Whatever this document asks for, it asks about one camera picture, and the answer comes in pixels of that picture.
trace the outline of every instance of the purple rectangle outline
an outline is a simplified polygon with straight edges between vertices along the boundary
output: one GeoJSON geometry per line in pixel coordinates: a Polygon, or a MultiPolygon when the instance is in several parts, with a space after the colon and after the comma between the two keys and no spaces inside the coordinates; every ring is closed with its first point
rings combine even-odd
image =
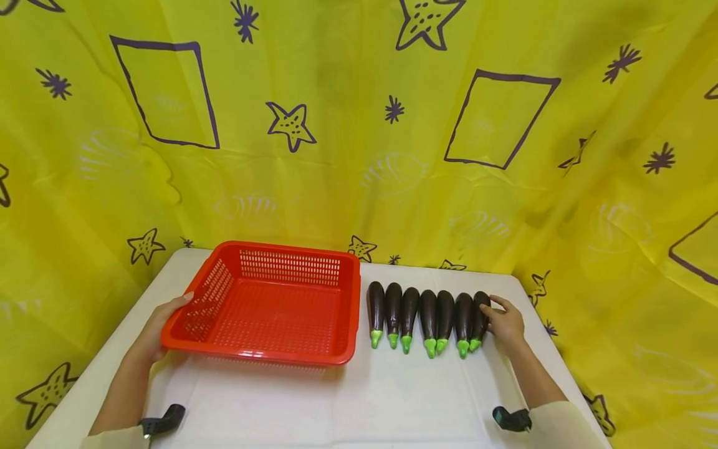
{"type": "Polygon", "coordinates": [[[112,45],[115,48],[115,53],[117,54],[117,59],[120,62],[120,66],[122,66],[122,71],[124,72],[125,78],[127,79],[127,84],[130,86],[130,91],[132,92],[132,97],[135,100],[135,103],[139,110],[140,116],[142,116],[142,121],[144,122],[144,125],[147,128],[147,132],[149,132],[149,135],[153,139],[160,141],[160,142],[164,142],[165,144],[195,145],[196,147],[202,147],[202,148],[208,148],[208,149],[219,149],[220,138],[217,133],[217,121],[215,120],[215,112],[212,109],[212,102],[210,100],[210,92],[207,89],[207,81],[205,79],[205,69],[202,66],[202,54],[200,51],[200,43],[199,42],[185,42],[183,44],[171,44],[169,42],[130,40],[130,39],[125,39],[123,37],[117,37],[117,36],[113,36],[113,35],[110,35],[110,41],[112,41],[112,45]],[[197,58],[197,68],[199,68],[200,77],[202,78],[202,86],[205,90],[205,99],[207,100],[207,110],[210,113],[210,123],[212,124],[212,132],[214,133],[214,137],[215,137],[215,146],[214,147],[210,147],[208,145],[203,145],[203,144],[198,144],[195,142],[185,142],[182,140],[163,139],[161,137],[157,137],[154,134],[152,134],[152,130],[149,128],[149,124],[147,123],[147,119],[145,117],[144,110],[142,109],[142,106],[140,106],[140,104],[139,104],[139,99],[137,98],[137,93],[135,92],[134,85],[132,84],[132,78],[130,76],[130,72],[129,72],[129,70],[127,70],[125,63],[122,60],[122,56],[120,56],[120,45],[123,45],[125,47],[130,47],[130,48],[136,48],[138,50],[165,50],[165,51],[171,51],[171,52],[182,52],[182,51],[190,50],[190,51],[194,52],[195,57],[197,58]]]}
{"type": "Polygon", "coordinates": [[[710,282],[711,284],[718,285],[718,279],[713,277],[712,275],[706,273],[702,269],[694,266],[691,264],[691,262],[681,258],[678,254],[673,252],[673,249],[676,248],[683,240],[690,237],[692,234],[696,233],[700,228],[707,225],[710,220],[713,219],[713,217],[718,216],[718,212],[714,213],[710,217],[708,217],[707,220],[705,220],[703,223],[700,224],[697,228],[695,228],[693,231],[687,233],[681,240],[678,240],[676,243],[671,245],[671,248],[668,249],[668,257],[673,259],[674,261],[678,262],[679,265],[681,265],[683,268],[687,269],[691,273],[698,274],[700,277],[702,277],[706,282],[710,282]]]}
{"type": "Polygon", "coordinates": [[[485,165],[487,167],[496,167],[500,168],[502,170],[506,170],[508,165],[511,163],[511,160],[514,156],[516,156],[516,153],[518,153],[518,150],[521,148],[521,145],[523,145],[523,141],[526,140],[526,137],[528,136],[528,133],[531,130],[531,127],[533,126],[533,123],[536,121],[536,119],[539,117],[539,114],[544,109],[544,106],[546,103],[548,103],[549,98],[551,95],[553,95],[556,88],[559,87],[559,84],[561,83],[561,78],[543,78],[540,76],[531,76],[531,75],[506,75],[504,73],[494,73],[494,72],[488,72],[486,70],[476,69],[476,73],[474,73],[474,79],[471,80],[471,86],[469,86],[469,91],[466,92],[466,98],[464,99],[464,104],[461,106],[461,112],[459,112],[459,118],[456,120],[456,124],[454,125],[454,131],[451,133],[451,139],[449,140],[449,145],[447,146],[447,152],[444,155],[444,160],[447,162],[464,162],[465,164],[481,164],[485,165]],[[511,156],[508,157],[506,160],[506,163],[502,165],[496,165],[496,164],[490,164],[489,162],[481,162],[481,161],[475,161],[473,159],[454,159],[449,157],[449,150],[451,149],[451,144],[454,142],[454,138],[456,137],[456,130],[459,128],[459,123],[461,122],[461,118],[464,115],[464,110],[466,109],[466,106],[469,105],[469,99],[471,97],[471,91],[474,88],[474,84],[476,83],[476,80],[478,78],[488,78],[490,80],[494,81],[509,81],[509,82],[516,82],[516,81],[523,81],[525,83],[534,83],[534,84],[545,84],[550,85],[551,88],[549,89],[548,95],[546,95],[544,102],[541,103],[541,106],[536,111],[536,114],[531,119],[531,123],[528,124],[528,127],[523,132],[523,136],[521,136],[521,139],[519,139],[518,143],[516,144],[516,147],[513,149],[513,152],[511,152],[511,156]]]}

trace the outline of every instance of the red plastic basket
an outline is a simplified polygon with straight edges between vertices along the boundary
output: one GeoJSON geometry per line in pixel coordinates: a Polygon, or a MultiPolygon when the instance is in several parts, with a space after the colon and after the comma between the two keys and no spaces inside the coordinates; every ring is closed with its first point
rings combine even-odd
{"type": "Polygon", "coordinates": [[[341,365],[359,326],[353,254],[242,241],[219,245],[162,330],[162,345],[217,356],[341,365]]]}

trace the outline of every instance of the sleeve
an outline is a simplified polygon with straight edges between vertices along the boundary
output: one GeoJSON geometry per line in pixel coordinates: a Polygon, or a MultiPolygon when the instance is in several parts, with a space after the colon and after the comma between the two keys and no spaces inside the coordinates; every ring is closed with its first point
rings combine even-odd
{"type": "Polygon", "coordinates": [[[142,435],[142,426],[110,430],[83,440],[80,449],[148,449],[149,439],[142,435]]]}
{"type": "Polygon", "coordinates": [[[552,402],[529,412],[530,439],[537,449],[605,449],[576,405],[552,402]]]}

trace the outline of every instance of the eggplant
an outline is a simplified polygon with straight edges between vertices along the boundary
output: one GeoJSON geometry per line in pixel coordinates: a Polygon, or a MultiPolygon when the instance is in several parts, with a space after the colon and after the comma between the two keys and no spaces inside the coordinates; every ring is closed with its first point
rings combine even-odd
{"type": "Polygon", "coordinates": [[[414,334],[414,321],[418,309],[419,291],[409,287],[401,297],[401,346],[404,348],[405,354],[409,353],[409,347],[411,347],[411,337],[414,334]]]}
{"type": "Polygon", "coordinates": [[[449,344],[454,327],[454,297],[446,290],[439,292],[437,297],[437,316],[437,353],[441,355],[449,344]]]}
{"type": "Polygon", "coordinates": [[[473,329],[471,332],[471,341],[469,342],[469,351],[476,351],[484,340],[486,330],[489,328],[489,317],[481,311],[481,304],[491,307],[491,300],[484,292],[476,292],[474,295],[474,303],[471,307],[471,321],[473,329]]]}
{"type": "Polygon", "coordinates": [[[392,282],[386,288],[384,295],[386,306],[386,333],[389,337],[389,345],[396,349],[396,342],[399,340],[399,314],[401,313],[401,285],[392,282]]]}
{"type": "Polygon", "coordinates": [[[431,290],[424,290],[419,297],[419,319],[424,334],[424,347],[429,358],[437,354],[437,296],[431,290]]]}
{"type": "Polygon", "coordinates": [[[377,281],[369,284],[366,291],[366,305],[369,312],[369,336],[371,347],[376,349],[384,333],[384,287],[377,281]]]}
{"type": "Polygon", "coordinates": [[[466,358],[469,351],[469,336],[471,335],[471,307],[473,301],[468,293],[459,293],[456,297],[454,315],[456,315],[456,347],[459,357],[466,358]]]}

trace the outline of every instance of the yellow fabric backdrop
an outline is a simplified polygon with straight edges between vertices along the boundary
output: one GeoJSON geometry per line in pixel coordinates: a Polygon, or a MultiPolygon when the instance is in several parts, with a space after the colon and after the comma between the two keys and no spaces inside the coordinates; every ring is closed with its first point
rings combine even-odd
{"type": "Polygon", "coordinates": [[[228,239],[514,273],[616,448],[718,447],[715,1],[0,14],[9,447],[174,250],[228,239]]]}

